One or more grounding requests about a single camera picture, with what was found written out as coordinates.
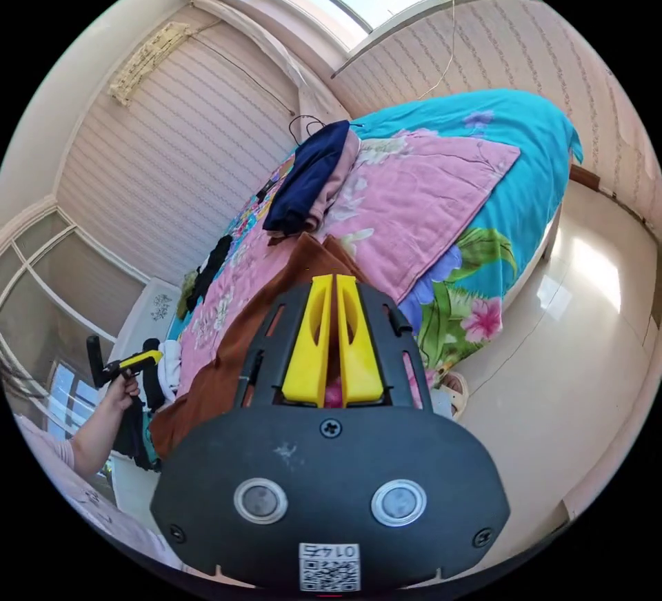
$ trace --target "person's arm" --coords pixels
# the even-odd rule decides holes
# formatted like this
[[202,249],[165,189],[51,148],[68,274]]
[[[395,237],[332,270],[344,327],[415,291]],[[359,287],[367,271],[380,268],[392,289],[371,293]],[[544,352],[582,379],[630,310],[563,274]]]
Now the person's arm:
[[134,377],[120,375],[110,384],[97,409],[71,439],[74,471],[78,475],[90,477],[101,470],[110,456],[122,415],[138,393]]

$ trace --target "black handle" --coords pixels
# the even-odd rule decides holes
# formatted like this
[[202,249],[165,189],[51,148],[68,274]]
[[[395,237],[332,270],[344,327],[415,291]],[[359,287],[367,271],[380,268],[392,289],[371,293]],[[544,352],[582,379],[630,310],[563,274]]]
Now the black handle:
[[92,382],[97,389],[103,387],[106,379],[103,374],[103,356],[101,355],[101,342],[97,335],[87,338],[88,361],[92,371]]

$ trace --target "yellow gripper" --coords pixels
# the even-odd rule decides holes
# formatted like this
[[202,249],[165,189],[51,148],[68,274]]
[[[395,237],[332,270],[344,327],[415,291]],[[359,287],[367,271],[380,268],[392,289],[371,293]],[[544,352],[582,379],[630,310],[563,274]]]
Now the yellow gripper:
[[[383,396],[370,330],[354,277],[337,275],[338,339],[343,407]],[[287,401],[324,407],[333,275],[314,277],[283,383]]]

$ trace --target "white floor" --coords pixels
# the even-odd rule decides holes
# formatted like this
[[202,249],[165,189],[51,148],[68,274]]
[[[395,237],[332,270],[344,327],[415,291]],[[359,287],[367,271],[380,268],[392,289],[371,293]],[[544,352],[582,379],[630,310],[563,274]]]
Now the white floor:
[[571,182],[552,259],[541,261],[491,345],[460,363],[461,423],[488,448],[511,516],[474,570],[559,526],[563,496],[597,462],[648,370],[656,246],[622,208]]

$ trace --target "striped wallpaper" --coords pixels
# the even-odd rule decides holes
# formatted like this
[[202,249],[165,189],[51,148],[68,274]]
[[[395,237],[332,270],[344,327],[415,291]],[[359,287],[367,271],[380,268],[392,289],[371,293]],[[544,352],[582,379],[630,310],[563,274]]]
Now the striped wallpaper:
[[552,100],[574,123],[584,166],[601,187],[645,218],[662,239],[662,177],[644,171],[643,124],[607,66],[553,9],[537,0],[474,0],[435,12],[389,36],[332,81],[354,115],[425,97],[518,88]]
[[246,36],[192,7],[172,20],[204,30],[157,67],[128,108],[101,92],[56,196],[105,247],[179,285],[291,151],[299,105],[294,85]]

